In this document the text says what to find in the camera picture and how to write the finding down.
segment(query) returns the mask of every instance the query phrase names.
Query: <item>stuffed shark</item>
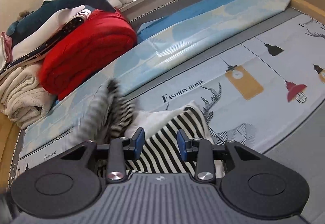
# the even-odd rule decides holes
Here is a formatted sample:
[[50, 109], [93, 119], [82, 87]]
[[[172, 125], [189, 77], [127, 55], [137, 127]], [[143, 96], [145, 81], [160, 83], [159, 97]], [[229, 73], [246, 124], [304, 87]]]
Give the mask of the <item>stuffed shark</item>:
[[83, 4], [106, 12], [115, 12], [107, 0], [44, 1], [38, 10], [9, 26], [7, 35], [12, 38], [12, 47], [36, 32], [55, 12], [66, 8], [72, 9]]

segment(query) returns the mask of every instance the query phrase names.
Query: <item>metal screw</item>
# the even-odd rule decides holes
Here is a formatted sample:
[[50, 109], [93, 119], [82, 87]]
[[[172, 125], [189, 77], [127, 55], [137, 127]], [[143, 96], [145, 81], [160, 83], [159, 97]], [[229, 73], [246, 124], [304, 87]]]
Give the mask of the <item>metal screw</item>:
[[111, 180], [121, 180], [124, 175], [121, 172], [111, 172], [107, 175], [107, 177]]
[[213, 178], [213, 174], [210, 172], [200, 172], [198, 173], [198, 179], [200, 180], [211, 180]]

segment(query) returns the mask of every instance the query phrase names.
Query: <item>striped cloth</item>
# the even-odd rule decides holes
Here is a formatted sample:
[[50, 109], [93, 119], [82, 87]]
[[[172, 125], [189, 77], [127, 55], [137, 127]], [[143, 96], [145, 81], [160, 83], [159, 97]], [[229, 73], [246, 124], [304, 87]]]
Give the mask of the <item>striped cloth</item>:
[[[211, 141], [209, 129], [201, 111], [195, 104], [184, 106], [181, 114], [148, 138], [143, 146], [140, 159], [136, 162], [126, 161], [128, 175], [134, 172], [146, 173], [190, 173], [194, 175], [196, 162], [183, 162], [177, 145], [177, 131], [183, 129], [190, 139], [199, 137]], [[214, 161], [216, 177], [223, 177], [221, 161]], [[103, 177], [105, 168], [100, 167], [97, 175]]]
[[88, 139], [106, 144], [111, 137], [121, 137], [132, 123], [133, 111], [133, 104], [120, 96], [116, 81], [106, 81], [78, 120], [74, 136], [70, 137], [70, 148]]

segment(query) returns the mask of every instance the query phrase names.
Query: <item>pink cloth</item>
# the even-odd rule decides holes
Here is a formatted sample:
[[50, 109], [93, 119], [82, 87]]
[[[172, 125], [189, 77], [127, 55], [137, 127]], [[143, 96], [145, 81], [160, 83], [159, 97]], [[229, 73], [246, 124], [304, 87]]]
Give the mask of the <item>pink cloth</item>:
[[4, 38], [4, 49], [7, 55], [6, 63], [9, 63], [12, 61], [12, 52], [11, 52], [12, 38], [10, 36], [7, 36], [5, 32], [2, 32], [1, 36], [3, 36]]

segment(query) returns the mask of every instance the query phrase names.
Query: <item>folded red blanket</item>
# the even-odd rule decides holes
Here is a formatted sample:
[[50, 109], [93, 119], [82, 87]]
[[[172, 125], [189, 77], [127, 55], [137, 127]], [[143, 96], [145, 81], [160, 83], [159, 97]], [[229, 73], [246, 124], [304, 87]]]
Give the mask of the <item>folded red blanket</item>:
[[41, 85], [62, 100], [92, 73], [129, 51], [136, 40], [136, 33], [119, 11], [95, 10], [46, 55]]

